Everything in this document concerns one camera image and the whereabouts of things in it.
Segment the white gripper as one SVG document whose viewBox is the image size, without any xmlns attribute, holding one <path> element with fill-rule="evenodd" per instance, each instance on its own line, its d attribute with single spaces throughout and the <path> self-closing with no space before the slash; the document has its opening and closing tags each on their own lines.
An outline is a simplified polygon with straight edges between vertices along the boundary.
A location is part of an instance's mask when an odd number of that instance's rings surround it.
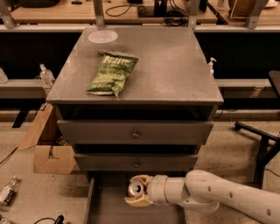
<svg viewBox="0 0 280 224">
<path fill-rule="evenodd" d="M 152 203 L 157 206 L 167 206 L 165 198 L 165 182 L 168 179 L 165 175 L 136 175 L 130 179 L 130 183 L 139 182 L 147 185 L 147 194 L 140 197 L 125 197 L 125 202 L 132 207 L 148 207 Z"/>
</svg>

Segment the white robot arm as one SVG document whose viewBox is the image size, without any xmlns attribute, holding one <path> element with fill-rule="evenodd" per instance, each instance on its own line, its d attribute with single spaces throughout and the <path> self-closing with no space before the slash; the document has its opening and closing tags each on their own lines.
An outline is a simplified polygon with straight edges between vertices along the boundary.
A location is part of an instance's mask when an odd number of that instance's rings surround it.
<svg viewBox="0 0 280 224">
<path fill-rule="evenodd" d="M 225 204 L 262 224 L 280 224 L 279 194 L 202 170 L 189 171 L 184 177 L 136 175 L 129 181 L 124 200 L 132 207 L 178 205 L 202 213 L 212 213 Z"/>
</svg>

